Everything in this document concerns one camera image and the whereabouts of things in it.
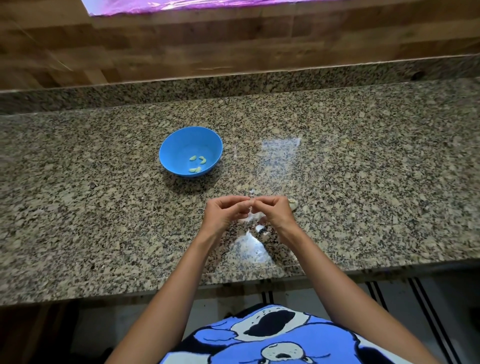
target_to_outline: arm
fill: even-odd
[[[286,197],[258,197],[253,212],[258,211],[266,215],[280,241],[293,251],[334,322],[414,364],[438,364],[415,336],[342,272],[298,227]]]
[[[244,196],[207,202],[198,235],[107,364],[156,364],[181,341],[209,253],[230,221],[247,217],[250,206],[250,198]]]

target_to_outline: hand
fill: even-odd
[[[252,200],[248,196],[223,196],[207,201],[198,235],[218,241],[231,221],[248,217]]]
[[[298,227],[288,203],[288,198],[285,196],[260,196],[254,198],[252,213],[255,214],[259,211],[265,214],[266,220],[273,225],[283,243],[286,243],[286,232]],[[260,220],[260,223],[263,223],[264,220],[265,217]]]

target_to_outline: person's right hand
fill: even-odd
[[[279,235],[298,227],[293,217],[288,198],[285,196],[260,196],[253,199],[252,213],[263,212]]]

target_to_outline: peeled garlic clove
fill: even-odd
[[[299,203],[297,200],[294,200],[293,198],[288,199],[288,204],[290,205],[290,208],[292,211],[295,211],[297,207],[299,206]]]

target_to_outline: person's left hand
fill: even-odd
[[[207,201],[198,235],[218,240],[231,221],[248,217],[253,200],[248,196],[222,196]]]

